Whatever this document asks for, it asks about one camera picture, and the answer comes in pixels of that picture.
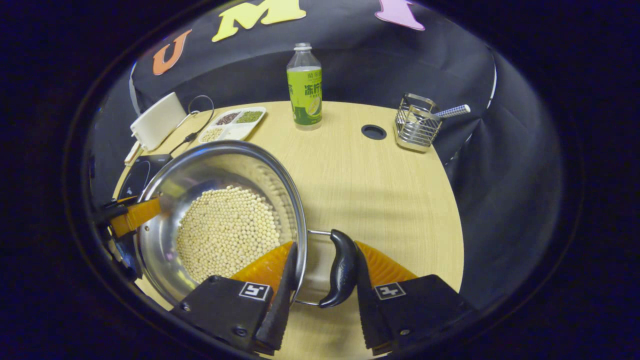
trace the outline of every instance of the wooden table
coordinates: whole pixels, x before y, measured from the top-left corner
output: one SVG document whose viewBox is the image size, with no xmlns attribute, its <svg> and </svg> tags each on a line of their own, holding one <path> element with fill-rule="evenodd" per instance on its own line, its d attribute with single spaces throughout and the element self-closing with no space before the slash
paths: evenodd
<svg viewBox="0 0 640 360">
<path fill-rule="evenodd" d="M 323 102 L 323 125 L 297 130 L 288 101 L 262 102 L 216 109 L 264 106 L 267 114 L 246 139 L 273 154 L 298 187 L 309 229 L 338 229 L 369 244 L 418 276 L 437 274 L 460 290 L 464 262 L 456 201 L 444 168 L 432 147 L 426 153 L 396 145 L 395 109 L 345 102 Z M 211 112 L 187 120 L 152 152 L 166 154 L 199 129 Z M 383 140 L 366 138 L 361 127 L 387 131 Z M 188 147 L 199 145 L 195 140 Z M 178 156 L 187 145 L 173 153 Z M 120 177 L 114 197 L 129 172 Z M 335 255 L 328 238 L 310 237 L 308 268 L 300 298 L 319 300 L 328 290 Z M 158 303 L 170 306 L 144 280 L 137 284 Z M 277 359 L 371 358 L 362 337 L 357 294 L 329 308 L 295 304 Z"/>
</svg>

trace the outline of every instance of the pot handle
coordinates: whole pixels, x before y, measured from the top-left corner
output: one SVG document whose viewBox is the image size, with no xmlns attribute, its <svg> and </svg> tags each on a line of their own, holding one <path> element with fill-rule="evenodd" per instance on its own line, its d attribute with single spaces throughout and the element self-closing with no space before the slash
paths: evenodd
<svg viewBox="0 0 640 360">
<path fill-rule="evenodd" d="M 358 275 L 358 247 L 356 243 L 342 231 L 332 229 L 330 233 L 314 230 L 308 230 L 308 232 L 310 234 L 329 236 L 335 245 L 335 259 L 333 259 L 333 265 L 331 266 L 329 278 L 331 288 L 329 289 L 329 294 L 317 304 L 306 301 L 299 302 L 308 305 L 317 305 L 320 308 L 336 306 L 351 296 L 353 288 L 356 286 Z"/>
</svg>

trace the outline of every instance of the metal wire basket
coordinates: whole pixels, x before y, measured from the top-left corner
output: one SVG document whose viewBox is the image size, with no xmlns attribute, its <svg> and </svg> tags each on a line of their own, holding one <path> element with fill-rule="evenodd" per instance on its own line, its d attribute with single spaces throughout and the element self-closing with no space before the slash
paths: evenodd
<svg viewBox="0 0 640 360">
<path fill-rule="evenodd" d="M 406 149 L 425 152 L 440 131 L 442 118 L 435 102 L 404 93 L 396 114 L 396 143 Z"/>
</svg>

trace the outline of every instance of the black cable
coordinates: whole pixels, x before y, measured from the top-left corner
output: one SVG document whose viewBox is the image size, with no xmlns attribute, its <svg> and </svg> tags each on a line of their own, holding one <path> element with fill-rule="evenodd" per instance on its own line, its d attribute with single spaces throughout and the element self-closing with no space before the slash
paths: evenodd
<svg viewBox="0 0 640 360">
<path fill-rule="evenodd" d="M 189 106 L 187 107 L 187 111 L 189 112 L 189 115 L 187 116 L 190 117 L 194 114 L 199 113 L 199 111 L 191 111 L 191 104 L 193 104 L 193 101 L 195 101 L 195 99 L 199 98 L 199 97 L 206 97 L 209 101 L 211 101 L 211 116 L 209 117 L 209 120 L 207 120 L 204 125 L 195 133 L 191 133 L 188 134 L 184 140 L 178 144 L 178 146 L 174 147 L 173 150 L 171 150 L 169 152 L 169 155 L 171 155 L 174 151 L 176 151 L 176 149 L 178 149 L 180 146 L 184 145 L 185 143 L 191 143 L 193 140 L 196 140 L 196 137 L 198 137 L 198 134 L 207 126 L 209 125 L 209 122 L 211 121 L 211 119 L 213 119 L 213 110 L 215 109 L 215 106 L 213 105 L 213 100 L 211 100 L 210 97 L 206 96 L 206 95 L 198 95 L 196 97 L 193 98 L 193 100 L 191 100 L 191 102 L 189 103 Z"/>
</svg>

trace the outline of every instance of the stainless steel pot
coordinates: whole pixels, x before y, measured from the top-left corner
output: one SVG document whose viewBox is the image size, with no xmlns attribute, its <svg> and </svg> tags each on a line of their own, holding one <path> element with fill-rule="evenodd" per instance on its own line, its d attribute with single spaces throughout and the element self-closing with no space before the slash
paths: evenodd
<svg viewBox="0 0 640 360">
<path fill-rule="evenodd" d="M 344 233 L 309 231 L 328 235 L 336 246 L 329 294 L 319 302 L 296 300 L 307 264 L 307 224 L 300 195 L 291 176 L 264 149 L 240 141 L 212 142 L 190 149 L 171 160 L 149 182 L 139 201 L 160 196 L 163 212 L 138 229 L 136 254 L 143 273 L 170 304 L 178 304 L 198 286 L 177 252 L 179 220 L 200 194 L 228 185 L 242 186 L 266 198 L 274 207 L 280 243 L 293 241 L 297 248 L 294 301 L 330 307 L 346 300 L 356 282 L 356 245 Z"/>
</svg>

